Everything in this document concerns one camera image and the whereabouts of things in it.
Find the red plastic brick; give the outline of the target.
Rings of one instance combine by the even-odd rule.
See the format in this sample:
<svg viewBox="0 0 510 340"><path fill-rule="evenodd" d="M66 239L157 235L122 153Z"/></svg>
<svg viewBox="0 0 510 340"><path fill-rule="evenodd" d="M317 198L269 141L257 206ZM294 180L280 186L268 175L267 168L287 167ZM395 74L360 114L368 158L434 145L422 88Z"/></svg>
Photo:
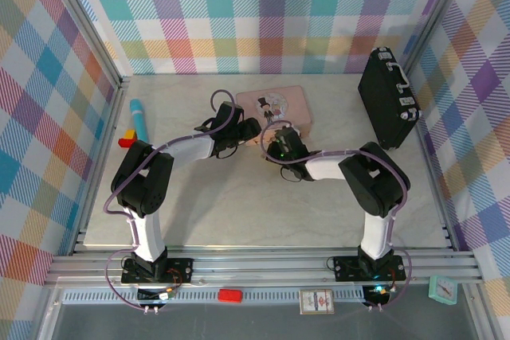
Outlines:
<svg viewBox="0 0 510 340"><path fill-rule="evenodd" d="M221 288L218 291L218 301L222 303L241 303L243 291L237 289Z"/></svg>

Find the playing card deck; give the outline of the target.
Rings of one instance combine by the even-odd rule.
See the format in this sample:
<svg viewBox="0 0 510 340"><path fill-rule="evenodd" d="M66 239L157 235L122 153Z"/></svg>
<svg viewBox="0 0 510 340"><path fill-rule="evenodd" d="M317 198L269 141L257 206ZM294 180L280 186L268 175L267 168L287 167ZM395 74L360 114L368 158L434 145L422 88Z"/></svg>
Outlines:
<svg viewBox="0 0 510 340"><path fill-rule="evenodd" d="M299 295L301 315L329 315L335 313L331 289L301 290Z"/></svg>

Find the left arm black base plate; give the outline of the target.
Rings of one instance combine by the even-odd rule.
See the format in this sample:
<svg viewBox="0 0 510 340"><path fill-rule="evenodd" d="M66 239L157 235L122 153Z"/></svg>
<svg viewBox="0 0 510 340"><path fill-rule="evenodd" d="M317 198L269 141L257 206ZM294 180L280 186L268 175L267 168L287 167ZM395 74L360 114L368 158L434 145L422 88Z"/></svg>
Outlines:
<svg viewBox="0 0 510 340"><path fill-rule="evenodd" d="M155 262L128 258L121 264L121 283L187 284L193 273L191 258L166 258Z"/></svg>

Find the pink cartoon tin box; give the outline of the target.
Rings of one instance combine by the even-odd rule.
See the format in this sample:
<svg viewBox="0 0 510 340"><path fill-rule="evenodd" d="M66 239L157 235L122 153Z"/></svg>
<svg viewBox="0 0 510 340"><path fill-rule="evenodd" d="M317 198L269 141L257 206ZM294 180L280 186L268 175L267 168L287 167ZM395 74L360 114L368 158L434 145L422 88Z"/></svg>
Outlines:
<svg viewBox="0 0 510 340"><path fill-rule="evenodd" d="M299 85L270 88L236 95L237 104L243 107L246 118L258 120L261 128L278 120L288 120L301 138L307 138L312 129L312 116Z"/></svg>

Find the small black connector board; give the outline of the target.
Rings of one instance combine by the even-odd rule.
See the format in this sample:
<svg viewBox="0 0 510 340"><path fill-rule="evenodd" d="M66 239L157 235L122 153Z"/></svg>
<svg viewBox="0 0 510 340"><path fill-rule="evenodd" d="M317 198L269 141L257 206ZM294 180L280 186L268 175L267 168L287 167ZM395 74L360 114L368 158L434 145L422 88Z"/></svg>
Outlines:
<svg viewBox="0 0 510 340"><path fill-rule="evenodd" d="M162 300L166 301L175 295L177 289L175 287L166 287L159 290L147 290L139 288L137 290L138 300Z"/></svg>
<svg viewBox="0 0 510 340"><path fill-rule="evenodd" d="M386 304L390 300L390 287L387 285L363 286L364 299L373 304Z"/></svg>

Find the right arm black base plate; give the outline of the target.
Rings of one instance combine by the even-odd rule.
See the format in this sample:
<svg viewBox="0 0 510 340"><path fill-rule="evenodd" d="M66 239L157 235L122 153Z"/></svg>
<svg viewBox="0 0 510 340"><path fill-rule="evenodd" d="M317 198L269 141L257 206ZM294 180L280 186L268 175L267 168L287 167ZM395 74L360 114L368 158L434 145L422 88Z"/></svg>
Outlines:
<svg viewBox="0 0 510 340"><path fill-rule="evenodd" d="M406 279L406 270L401 256L394 256L387 265L372 276L361 268L357 256L333 256L328 259L328 267L334 272L336 282L390 282Z"/></svg>

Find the blue marker pen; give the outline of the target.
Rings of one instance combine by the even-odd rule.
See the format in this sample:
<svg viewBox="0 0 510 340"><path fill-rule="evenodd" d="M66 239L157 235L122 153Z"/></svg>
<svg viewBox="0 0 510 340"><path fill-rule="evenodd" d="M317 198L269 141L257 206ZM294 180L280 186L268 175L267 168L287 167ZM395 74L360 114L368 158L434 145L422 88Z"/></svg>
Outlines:
<svg viewBox="0 0 510 340"><path fill-rule="evenodd" d="M150 139L141 101L139 99L132 99L130 101L129 107L138 139L144 141L145 143L149 143Z"/></svg>

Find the mint green alarm clock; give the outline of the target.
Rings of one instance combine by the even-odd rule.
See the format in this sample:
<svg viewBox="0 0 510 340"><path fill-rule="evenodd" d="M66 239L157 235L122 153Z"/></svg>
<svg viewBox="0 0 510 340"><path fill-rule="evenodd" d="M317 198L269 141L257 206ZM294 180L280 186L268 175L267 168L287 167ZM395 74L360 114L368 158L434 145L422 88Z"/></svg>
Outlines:
<svg viewBox="0 0 510 340"><path fill-rule="evenodd" d="M457 303L457 281L446 276L431 276L428 297L439 303L455 305Z"/></svg>

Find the wide aluminium base rail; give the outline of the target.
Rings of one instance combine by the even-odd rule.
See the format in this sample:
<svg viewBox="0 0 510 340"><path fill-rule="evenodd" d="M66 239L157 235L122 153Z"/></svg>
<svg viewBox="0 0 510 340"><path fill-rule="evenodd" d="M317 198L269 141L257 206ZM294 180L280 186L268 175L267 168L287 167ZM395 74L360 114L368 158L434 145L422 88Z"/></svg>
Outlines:
<svg viewBox="0 0 510 340"><path fill-rule="evenodd" d="M406 270L404 281L336 282L328 267L333 256L357 256L353 248L171 248L168 258L191 258L189 286L196 287L313 287L338 284L426 284L431 276L446 276L458 283L480 283L480 267L471 252L450 248L417 248L397 251ZM109 277L120 285L121 264L128 257L107 252L83 251L58 256L45 285L104 286Z"/></svg>

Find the red and yellow block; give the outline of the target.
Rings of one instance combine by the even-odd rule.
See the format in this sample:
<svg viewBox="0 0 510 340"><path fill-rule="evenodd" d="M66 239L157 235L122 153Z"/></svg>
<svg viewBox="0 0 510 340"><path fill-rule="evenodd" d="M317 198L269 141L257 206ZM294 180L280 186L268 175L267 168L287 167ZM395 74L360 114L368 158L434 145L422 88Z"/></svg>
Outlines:
<svg viewBox="0 0 510 340"><path fill-rule="evenodd" d="M130 148L138 140L135 129L126 130L124 135L118 139L118 145L121 148Z"/></svg>

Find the aluminium frame post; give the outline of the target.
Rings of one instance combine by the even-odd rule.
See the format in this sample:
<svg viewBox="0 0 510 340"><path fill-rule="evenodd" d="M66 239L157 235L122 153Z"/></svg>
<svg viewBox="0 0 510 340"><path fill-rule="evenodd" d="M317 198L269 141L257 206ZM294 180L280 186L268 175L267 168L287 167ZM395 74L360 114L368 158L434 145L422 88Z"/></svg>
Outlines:
<svg viewBox="0 0 510 340"><path fill-rule="evenodd" d="M400 60L406 75L410 75L417 67L426 45L452 2L453 0L418 0L413 15L416 24L410 25L410 31L406 32L399 48L402 51Z"/></svg>
<svg viewBox="0 0 510 340"><path fill-rule="evenodd" d="M91 18L88 16L80 0L62 0L65 8L72 16L77 28L83 33L89 48L96 55L100 67L104 70L108 79L116 85L117 89L127 88L129 78L122 76L108 53L106 46L100 39Z"/></svg>

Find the aluminium table side rail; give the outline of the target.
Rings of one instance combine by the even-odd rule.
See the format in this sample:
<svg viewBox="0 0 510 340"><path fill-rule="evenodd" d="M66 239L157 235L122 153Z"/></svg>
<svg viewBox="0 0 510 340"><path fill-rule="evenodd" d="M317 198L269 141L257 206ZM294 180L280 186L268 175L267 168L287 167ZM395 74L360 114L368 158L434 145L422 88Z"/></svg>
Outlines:
<svg viewBox="0 0 510 340"><path fill-rule="evenodd" d="M108 159L108 153L115 135L116 125L124 105L124 99L131 79L131 76L122 77L113 92L112 103L108 108L107 119L100 136L99 146L95 152L96 157L95 162L92 164L91 177L84 188L83 201L81 202L81 207L78 210L73 224L69 244L64 252L65 256L71 256L74 253L74 248L78 244L78 237L87 230L88 222L94 210L105 164Z"/></svg>
<svg viewBox="0 0 510 340"><path fill-rule="evenodd" d="M470 214L471 199L458 162L465 136L463 119L441 70L434 69L432 78L428 79L422 69L416 68L411 80L424 111L419 127L431 162L433 183L438 188L455 247L466 250L469 244L462 225Z"/></svg>

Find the black briefcase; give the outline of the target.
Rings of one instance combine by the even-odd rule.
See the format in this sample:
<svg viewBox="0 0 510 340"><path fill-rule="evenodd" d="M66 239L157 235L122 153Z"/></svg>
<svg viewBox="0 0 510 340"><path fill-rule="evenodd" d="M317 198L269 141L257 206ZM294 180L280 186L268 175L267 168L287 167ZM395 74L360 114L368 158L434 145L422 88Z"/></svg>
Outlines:
<svg viewBox="0 0 510 340"><path fill-rule="evenodd" d="M398 149L422 110L390 48L372 49L358 91L379 145L385 150Z"/></svg>

